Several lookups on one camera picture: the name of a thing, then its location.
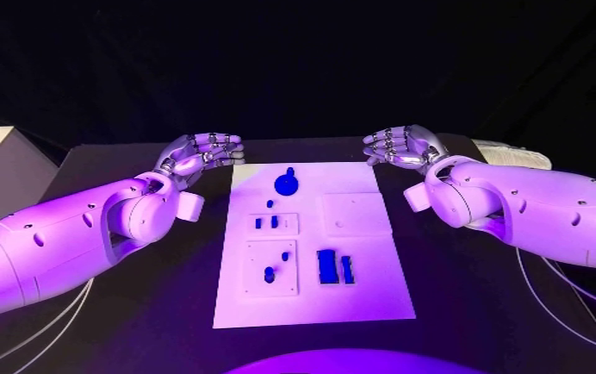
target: blue rectangular block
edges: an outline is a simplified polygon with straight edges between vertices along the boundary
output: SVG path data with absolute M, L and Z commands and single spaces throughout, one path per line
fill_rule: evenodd
M 340 267 L 343 268 L 343 282 L 353 283 L 353 274 L 351 273 L 351 259 L 348 256 L 340 257 Z
M 335 267 L 335 251 L 325 249 L 316 252 L 319 258 L 319 282 L 338 284 L 338 269 Z

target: white wire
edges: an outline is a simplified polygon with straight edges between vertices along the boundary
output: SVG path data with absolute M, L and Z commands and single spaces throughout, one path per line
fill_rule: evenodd
M 581 286 L 577 286 L 577 284 L 568 279 L 568 277 L 555 269 L 554 265 L 548 262 L 546 258 L 542 258 L 545 264 L 548 265 L 548 268 L 552 270 L 552 272 L 558 275 L 558 277 L 592 300 L 596 300 L 596 295 L 592 295 L 587 290 L 581 288 Z
M 58 337 L 61 336 L 61 334 L 66 332 L 67 327 L 70 326 L 71 321 L 76 318 L 77 311 L 80 311 L 80 308 L 83 308 L 83 303 L 84 303 L 86 296 L 89 295 L 90 285 L 91 284 L 93 284 L 93 279 L 90 278 L 89 279 L 89 282 L 86 283 L 84 288 L 83 288 L 83 291 L 84 291 L 83 299 L 80 300 L 80 303 L 77 304 L 77 308 L 74 310 L 74 314 L 71 314 L 70 319 L 67 320 L 66 326 L 61 328 L 61 331 L 55 335 L 55 338 L 51 340 L 51 342 L 47 344 L 47 346 L 40 350 L 40 353 L 31 358 L 31 360 L 28 361 L 28 363 L 12 374 L 18 374 L 34 363 L 34 361 L 37 360 L 37 358 L 44 354 L 44 352 L 50 349 L 50 347 L 53 346 L 53 344 L 58 340 Z
M 541 305 L 541 307 L 543 308 L 543 311 L 548 313 L 548 315 L 552 317 L 552 319 L 558 322 L 558 324 L 564 327 L 564 329 L 572 333 L 574 335 L 577 335 L 584 341 L 587 341 L 592 346 L 596 346 L 596 341 L 590 340 L 587 337 L 584 337 L 577 331 L 572 330 L 572 328 L 569 328 L 567 326 L 567 324 L 564 324 L 564 322 L 556 318 L 556 316 L 552 314 L 552 311 L 546 308 L 545 304 L 542 303 L 542 301 L 539 300 L 538 296 L 536 296 L 536 292 L 533 291 L 533 288 L 531 287 L 531 283 L 528 280 L 528 275 L 525 273 L 525 267 L 523 267 L 523 263 L 520 262 L 520 256 L 519 256 L 519 249 L 515 248 L 515 253 L 518 254 L 518 262 L 519 262 L 519 269 L 520 269 L 520 275 L 523 276 L 525 279 L 525 283 L 528 284 L 528 288 L 529 288 L 529 292 L 531 295 L 533 296 L 533 298 L 536 298 L 536 303 Z
M 0 355 L 0 359 L 2 359 L 7 355 L 9 355 L 15 350 L 18 350 L 21 347 L 24 347 L 51 327 L 51 325 L 61 319 L 66 312 L 71 309 L 71 307 L 76 305 L 77 300 L 80 299 L 80 296 L 86 293 L 86 290 L 90 290 L 90 284 L 93 283 L 93 279 L 90 278 L 86 281 L 86 284 L 83 286 L 83 289 L 76 295 L 76 298 L 71 300 L 71 303 L 66 306 L 64 310 L 58 313 L 58 316 L 48 322 L 48 324 L 34 333 L 17 346 L 14 346 L 4 354 Z

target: white robotic arm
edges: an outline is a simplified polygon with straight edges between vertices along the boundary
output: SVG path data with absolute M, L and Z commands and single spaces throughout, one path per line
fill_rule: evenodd
M 412 151 L 411 136 L 418 144 Z M 539 256 L 596 267 L 596 179 L 448 156 L 418 126 L 387 128 L 364 143 L 368 164 L 391 163 L 425 173 L 404 191 L 414 211 L 431 207 L 453 228 L 466 226 Z
M 0 221 L 0 313 L 66 292 L 197 221 L 202 198 L 181 191 L 204 170 L 244 162 L 238 136 L 188 134 L 153 171 L 40 203 Z

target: blue shape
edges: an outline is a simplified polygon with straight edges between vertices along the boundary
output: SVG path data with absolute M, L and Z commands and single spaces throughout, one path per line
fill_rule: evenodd
M 351 273 L 351 259 L 348 256 L 340 257 L 340 267 L 343 268 L 343 281 L 346 284 L 352 284 L 353 274 Z
M 267 266 L 264 268 L 264 282 L 267 284 L 270 284 L 274 281 L 274 273 L 273 273 L 273 268 L 270 266 Z
M 316 252 L 319 258 L 319 282 L 320 284 L 338 284 L 338 270 L 335 268 L 335 251 L 325 249 Z
M 286 173 L 274 180 L 274 191 L 281 196 L 290 196 L 297 191 L 297 180 L 293 177 L 293 168 L 289 167 Z

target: black table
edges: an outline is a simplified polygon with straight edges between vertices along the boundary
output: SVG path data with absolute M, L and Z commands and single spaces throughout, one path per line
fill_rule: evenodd
M 443 134 L 441 140 L 451 153 L 482 159 L 464 137 Z M 149 170 L 162 147 L 76 147 L 44 199 Z M 245 155 L 248 163 L 365 159 L 359 138 L 253 140 Z M 450 228 L 430 210 L 411 213 L 401 192 L 420 181 L 415 172 L 378 165 L 374 174 L 414 320 L 211 329 L 231 178 L 231 169 L 220 168 L 191 188 L 205 198 L 199 221 L 175 221 L 166 237 L 94 279 L 70 329 L 25 372 L 221 372 L 277 354 L 340 347 L 412 352 L 487 372 L 592 372 L 596 348 L 539 308 L 513 248 L 487 234 Z M 596 324 L 571 289 L 538 257 L 522 257 L 548 307 L 596 339 Z M 37 331 L 74 294 L 0 315 L 0 351 Z M 28 361 L 57 331 L 0 361 L 2 373 Z

